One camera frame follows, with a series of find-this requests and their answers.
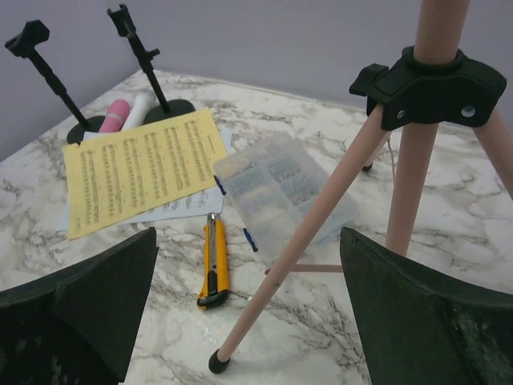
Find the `pink music stand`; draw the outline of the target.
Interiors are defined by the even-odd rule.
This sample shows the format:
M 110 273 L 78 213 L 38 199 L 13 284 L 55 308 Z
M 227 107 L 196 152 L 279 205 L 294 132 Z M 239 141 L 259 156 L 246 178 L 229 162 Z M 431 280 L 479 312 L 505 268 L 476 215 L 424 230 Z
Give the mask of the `pink music stand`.
M 311 209 L 221 347 L 208 361 L 224 372 L 232 354 L 298 259 L 346 194 L 360 170 L 395 129 L 402 132 L 386 233 L 386 250 L 405 260 L 430 164 L 438 126 L 451 122 L 473 130 L 506 190 L 512 188 L 512 138 L 496 104 L 507 85 L 492 67 L 467 58 L 459 44 L 466 1 L 425 1 L 414 45 L 392 66 L 361 70 L 349 91 L 367 99 L 367 119 L 334 169 Z

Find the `yellow sheet music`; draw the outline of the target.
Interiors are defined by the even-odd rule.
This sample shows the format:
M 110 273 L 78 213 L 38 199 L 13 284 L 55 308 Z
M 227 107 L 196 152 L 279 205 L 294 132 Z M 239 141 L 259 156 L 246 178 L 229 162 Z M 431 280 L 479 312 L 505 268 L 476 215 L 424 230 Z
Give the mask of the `yellow sheet music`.
M 214 186 L 227 150 L 209 109 L 63 146 L 69 239 Z

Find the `white sheet music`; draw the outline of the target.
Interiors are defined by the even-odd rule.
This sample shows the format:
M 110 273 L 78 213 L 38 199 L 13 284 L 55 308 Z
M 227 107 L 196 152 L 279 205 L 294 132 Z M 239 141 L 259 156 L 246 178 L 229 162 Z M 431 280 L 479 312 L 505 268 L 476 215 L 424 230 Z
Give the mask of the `white sheet music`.
M 110 134 L 86 132 L 84 139 L 91 140 L 107 135 Z M 231 145 L 232 133 L 229 130 L 220 130 L 220 136 L 223 140 L 225 149 L 228 150 L 228 153 L 234 152 Z M 125 221 L 119 222 L 119 225 L 164 221 L 185 217 L 200 217 L 205 216 L 208 213 L 221 213 L 224 205 L 224 196 L 220 189 L 216 186 L 216 183 L 214 183 L 214 185 L 214 187 L 207 188 L 195 194 L 130 217 Z M 67 232 L 69 214 L 70 210 L 68 200 L 65 209 L 63 210 L 61 220 L 56 227 L 57 231 Z

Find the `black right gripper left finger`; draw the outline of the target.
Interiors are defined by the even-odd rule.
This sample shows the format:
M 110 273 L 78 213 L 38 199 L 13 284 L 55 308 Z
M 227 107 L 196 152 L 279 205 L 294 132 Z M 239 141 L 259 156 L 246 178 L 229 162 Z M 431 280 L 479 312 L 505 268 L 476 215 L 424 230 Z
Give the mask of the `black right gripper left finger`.
M 124 382 L 158 255 L 152 227 L 1 292 L 3 384 Z

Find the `pink toy microphone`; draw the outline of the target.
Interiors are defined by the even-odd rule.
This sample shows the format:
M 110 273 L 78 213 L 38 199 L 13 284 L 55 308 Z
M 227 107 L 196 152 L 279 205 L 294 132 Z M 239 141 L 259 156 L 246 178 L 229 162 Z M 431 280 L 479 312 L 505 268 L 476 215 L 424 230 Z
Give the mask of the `pink toy microphone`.
M 119 132 L 124 125 L 131 107 L 125 99 L 116 99 L 107 109 L 100 125 L 99 133 Z

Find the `black round-base mic stand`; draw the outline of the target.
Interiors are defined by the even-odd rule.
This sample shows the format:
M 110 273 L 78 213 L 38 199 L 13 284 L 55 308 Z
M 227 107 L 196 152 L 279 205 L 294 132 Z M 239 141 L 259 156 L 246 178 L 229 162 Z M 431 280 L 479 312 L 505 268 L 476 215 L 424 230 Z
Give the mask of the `black round-base mic stand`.
M 156 94 L 156 105 L 148 112 L 143 124 L 150 124 L 194 112 L 196 110 L 195 107 L 186 99 L 166 100 L 151 64 L 151 61 L 160 53 L 160 50 L 148 51 L 144 47 L 137 35 L 135 24 L 131 19 L 127 6 L 120 4 L 117 10 L 108 8 L 107 14 L 114 23 L 118 35 L 128 40 L 141 70 L 147 76 L 151 89 Z

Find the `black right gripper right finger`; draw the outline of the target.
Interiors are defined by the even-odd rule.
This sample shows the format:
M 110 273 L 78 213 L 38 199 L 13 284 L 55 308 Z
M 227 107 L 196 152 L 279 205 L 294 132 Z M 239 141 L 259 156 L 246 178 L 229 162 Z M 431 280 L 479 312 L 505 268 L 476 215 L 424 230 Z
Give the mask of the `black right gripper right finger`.
M 374 384 L 510 384 L 512 296 L 402 257 L 355 229 L 340 256 Z

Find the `white toy microphone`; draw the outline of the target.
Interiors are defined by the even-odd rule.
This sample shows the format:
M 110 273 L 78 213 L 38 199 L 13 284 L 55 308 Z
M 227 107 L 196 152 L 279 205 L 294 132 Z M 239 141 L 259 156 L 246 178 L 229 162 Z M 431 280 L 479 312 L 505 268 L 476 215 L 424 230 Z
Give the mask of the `white toy microphone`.
M 131 111 L 125 120 L 122 131 L 143 125 L 148 112 L 156 105 L 156 94 L 151 90 L 140 91 L 136 96 Z

